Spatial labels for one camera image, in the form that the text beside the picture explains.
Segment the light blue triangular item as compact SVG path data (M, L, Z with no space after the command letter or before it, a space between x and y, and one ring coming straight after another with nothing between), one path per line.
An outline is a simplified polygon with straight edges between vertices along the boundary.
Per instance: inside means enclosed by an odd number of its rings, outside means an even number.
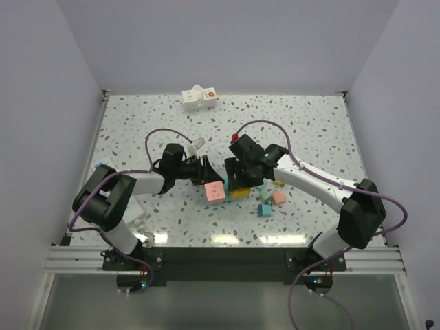
M223 188L224 188L224 191L225 191L225 201L226 202L231 201L231 194L230 194L230 189L229 189L229 180L228 180L227 177L224 179Z

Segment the pink cube socket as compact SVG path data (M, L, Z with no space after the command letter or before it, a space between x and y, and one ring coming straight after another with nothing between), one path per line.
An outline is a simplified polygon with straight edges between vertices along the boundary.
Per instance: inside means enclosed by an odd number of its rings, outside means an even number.
M222 181L206 183L203 187L209 205L219 204L226 200L226 192Z

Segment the light cyan charger plug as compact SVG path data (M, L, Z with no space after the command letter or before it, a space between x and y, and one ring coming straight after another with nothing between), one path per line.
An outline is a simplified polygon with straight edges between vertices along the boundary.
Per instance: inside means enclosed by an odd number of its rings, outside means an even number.
M266 185L267 185L267 184L264 183L264 184L261 184L261 185L259 185L259 186L253 187L253 189L254 189L255 191L262 192L262 191L265 190Z

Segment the yellow cube socket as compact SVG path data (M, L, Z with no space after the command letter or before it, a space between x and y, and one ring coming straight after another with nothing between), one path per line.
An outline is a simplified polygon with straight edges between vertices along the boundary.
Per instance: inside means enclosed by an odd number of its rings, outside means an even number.
M230 191L231 200L246 199L252 192L251 188L239 188Z

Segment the green charger plug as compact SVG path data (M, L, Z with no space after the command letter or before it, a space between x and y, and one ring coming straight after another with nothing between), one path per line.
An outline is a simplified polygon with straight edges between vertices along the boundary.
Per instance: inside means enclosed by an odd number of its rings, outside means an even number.
M269 204L269 205L271 205L272 201L273 201L272 193L273 193L272 189L264 189L264 190L262 190L260 192L259 196L258 196L259 201L262 204Z

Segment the salmon pink charger plug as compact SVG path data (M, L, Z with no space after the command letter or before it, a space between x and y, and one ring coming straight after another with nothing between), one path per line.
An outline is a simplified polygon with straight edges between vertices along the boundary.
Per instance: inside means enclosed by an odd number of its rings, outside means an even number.
M282 191L272 193L272 203L274 206L282 205L286 202L285 194Z

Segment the teal blue charger plug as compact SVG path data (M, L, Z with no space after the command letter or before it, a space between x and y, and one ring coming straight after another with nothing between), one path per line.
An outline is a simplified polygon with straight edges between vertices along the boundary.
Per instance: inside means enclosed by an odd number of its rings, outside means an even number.
M272 215L272 207L266 203L260 203L257 208L259 217L270 217Z

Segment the white power strip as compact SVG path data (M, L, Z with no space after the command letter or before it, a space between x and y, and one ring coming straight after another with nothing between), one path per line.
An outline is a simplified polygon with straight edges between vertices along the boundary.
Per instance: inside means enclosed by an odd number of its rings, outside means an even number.
M116 170L118 170L117 166L113 164L113 162L107 157L102 158L101 160L90 165L90 169L92 171L96 170L100 165L105 164ZM141 220L145 216L145 212L142 209L139 201L134 197L130 197L130 200L126 206L126 210L123 216L124 222L128 226L135 226L135 222Z

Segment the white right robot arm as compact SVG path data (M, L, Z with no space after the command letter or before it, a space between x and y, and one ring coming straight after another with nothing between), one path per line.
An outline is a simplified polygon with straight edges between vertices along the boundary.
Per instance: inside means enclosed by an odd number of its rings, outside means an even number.
M257 187L265 180L280 181L338 214L338 223L318 234L295 258L301 267L322 270L335 253L348 247L366 248L386 218L377 186L368 179L342 181L317 168L306 170L301 161L291 159L286 148L277 144L263 148L246 134L233 135L229 149L233 156L225 160L225 166L230 190Z

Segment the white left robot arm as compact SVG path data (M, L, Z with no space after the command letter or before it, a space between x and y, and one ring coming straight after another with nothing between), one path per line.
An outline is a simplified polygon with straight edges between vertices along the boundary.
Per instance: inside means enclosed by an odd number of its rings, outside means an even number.
M178 180L195 186L214 184L224 193L224 180L211 166L207 156L185 158L180 144L167 144L157 166L150 170L122 170L101 164L80 189L72 204L70 232L97 232L128 270L146 264L146 249L123 221L133 195L163 195Z

